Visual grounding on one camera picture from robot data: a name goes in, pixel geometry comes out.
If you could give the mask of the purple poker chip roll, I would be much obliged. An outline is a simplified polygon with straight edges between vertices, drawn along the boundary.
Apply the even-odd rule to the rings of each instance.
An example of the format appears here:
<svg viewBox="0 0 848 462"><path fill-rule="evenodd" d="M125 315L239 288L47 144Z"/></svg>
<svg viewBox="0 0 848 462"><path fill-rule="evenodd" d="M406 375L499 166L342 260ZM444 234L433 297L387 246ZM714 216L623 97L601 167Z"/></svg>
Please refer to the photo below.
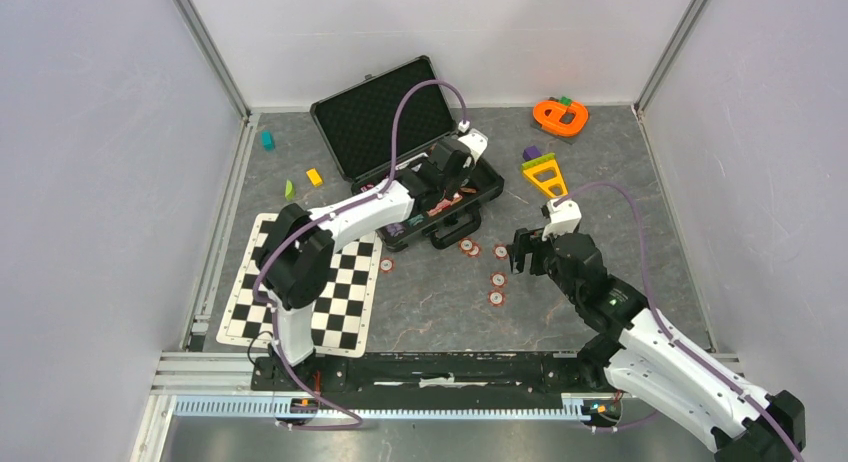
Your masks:
<svg viewBox="0 0 848 462"><path fill-rule="evenodd" d="M402 237L406 232L406 227L403 223L393 223L387 225L385 230L389 237L397 238Z"/></svg>

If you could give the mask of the black poker carrying case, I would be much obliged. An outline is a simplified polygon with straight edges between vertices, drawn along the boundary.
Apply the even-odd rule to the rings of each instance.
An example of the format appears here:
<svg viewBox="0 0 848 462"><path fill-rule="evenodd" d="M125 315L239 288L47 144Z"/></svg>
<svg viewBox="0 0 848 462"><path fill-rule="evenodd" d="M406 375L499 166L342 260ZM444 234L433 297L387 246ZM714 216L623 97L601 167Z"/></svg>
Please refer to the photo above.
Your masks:
<svg viewBox="0 0 848 462"><path fill-rule="evenodd" d="M403 169L425 157L439 139L464 134L441 87L430 85L411 95L408 102L402 100L410 88L435 77L431 59L421 55L311 106L310 114L341 175L351 182L353 194L388 176L393 151L398 153L397 168ZM429 239L436 249L445 249L480 228L482 205L500 196L503 186L503 177L480 158L468 182L456 193L463 197L460 203L435 217L415 213L410 217L423 214L424 221L415 227L408 225L407 219L400 222L406 227L402 237L389 237L386 226L376 233L392 252L406 249L419 237Z"/></svg>

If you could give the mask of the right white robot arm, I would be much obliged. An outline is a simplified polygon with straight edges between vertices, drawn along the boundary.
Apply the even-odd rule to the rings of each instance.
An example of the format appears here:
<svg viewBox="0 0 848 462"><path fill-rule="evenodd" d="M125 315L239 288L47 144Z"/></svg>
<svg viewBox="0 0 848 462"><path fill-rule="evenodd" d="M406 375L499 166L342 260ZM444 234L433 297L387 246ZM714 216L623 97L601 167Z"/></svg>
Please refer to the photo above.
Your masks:
<svg viewBox="0 0 848 462"><path fill-rule="evenodd" d="M629 393L678 423L717 461L799 461L803 403L746 380L698 347L645 294L610 274L582 214L565 198L542 208L544 227L519 229L507 251L514 273L548 277L596 332L578 353L591 390Z"/></svg>

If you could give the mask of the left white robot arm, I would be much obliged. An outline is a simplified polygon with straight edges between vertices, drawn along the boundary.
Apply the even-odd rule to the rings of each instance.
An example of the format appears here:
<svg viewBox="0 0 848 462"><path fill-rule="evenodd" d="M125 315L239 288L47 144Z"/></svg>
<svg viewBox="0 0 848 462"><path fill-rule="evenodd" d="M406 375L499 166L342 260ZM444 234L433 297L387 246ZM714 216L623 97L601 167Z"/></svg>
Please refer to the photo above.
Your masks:
<svg viewBox="0 0 848 462"><path fill-rule="evenodd" d="M437 141L419 163L392 167L387 178L348 199L312 210L292 203L278 213L261 247L253 295L272 312L271 347L280 357L275 374L288 388L302 389L313 379L313 305L333 256L458 193L487 147L487 136L471 129Z"/></svg>

